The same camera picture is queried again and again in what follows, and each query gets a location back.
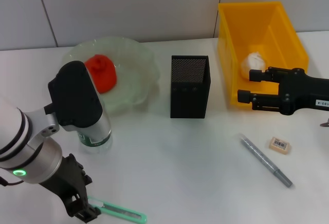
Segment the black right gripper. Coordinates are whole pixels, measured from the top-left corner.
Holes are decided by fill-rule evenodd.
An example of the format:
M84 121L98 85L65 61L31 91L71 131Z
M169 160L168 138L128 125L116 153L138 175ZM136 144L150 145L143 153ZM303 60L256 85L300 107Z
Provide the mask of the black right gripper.
M251 103L252 110L279 111L287 116L303 108L328 111L328 79L310 77L301 68L252 69L249 81L279 83L278 95L238 90L238 102Z

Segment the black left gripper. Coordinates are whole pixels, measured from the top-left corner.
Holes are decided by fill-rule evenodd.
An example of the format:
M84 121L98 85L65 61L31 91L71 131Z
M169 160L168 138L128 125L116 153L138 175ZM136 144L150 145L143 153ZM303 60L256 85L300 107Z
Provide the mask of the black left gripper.
M90 183L92 179L85 173L83 166L73 154L69 154L62 158L57 171L41 186L61 199L69 216L90 222L101 214L99 208L88 206L86 186Z

